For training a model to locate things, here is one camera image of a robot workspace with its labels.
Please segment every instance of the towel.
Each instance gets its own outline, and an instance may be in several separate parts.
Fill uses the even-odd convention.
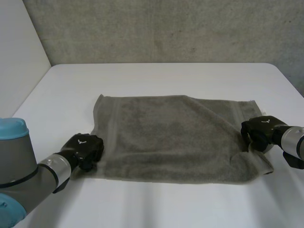
[[[105,149],[85,177],[241,184],[273,172],[240,134],[243,121],[262,115],[255,101],[100,95],[93,113],[92,134],[104,140]]]

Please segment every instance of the white table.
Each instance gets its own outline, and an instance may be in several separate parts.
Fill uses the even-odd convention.
[[[37,161],[93,128],[93,106],[109,96],[188,95],[256,100],[268,115],[304,126],[304,99],[270,64],[80,64],[52,67],[15,113]],[[71,181],[17,227],[282,228],[304,224],[304,171],[275,147],[275,172],[247,185]]]

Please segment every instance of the gray wall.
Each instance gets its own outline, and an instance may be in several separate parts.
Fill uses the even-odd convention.
[[[304,95],[304,0],[24,3],[52,65],[265,62]]]

